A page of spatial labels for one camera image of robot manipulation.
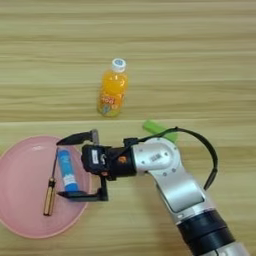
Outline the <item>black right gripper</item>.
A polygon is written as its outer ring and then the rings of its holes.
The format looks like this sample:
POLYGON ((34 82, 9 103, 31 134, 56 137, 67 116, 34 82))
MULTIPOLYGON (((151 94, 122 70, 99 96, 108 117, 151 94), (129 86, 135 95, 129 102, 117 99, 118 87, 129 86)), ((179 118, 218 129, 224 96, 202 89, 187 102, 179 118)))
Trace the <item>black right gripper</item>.
MULTIPOLYGON (((98 130, 93 129, 88 132, 76 133, 67 136, 57 142, 58 146, 63 145, 79 145, 85 141, 90 141, 94 144, 99 143, 98 130)), ((109 181, 116 180, 119 177, 130 177, 137 174, 134 154, 132 149, 124 150, 120 148, 109 148, 106 153, 107 156, 107 167, 109 181)), ((101 187, 94 194, 88 194, 85 191, 61 191, 58 195, 74 202, 97 202, 107 201, 107 183, 106 178, 100 177, 101 187)))

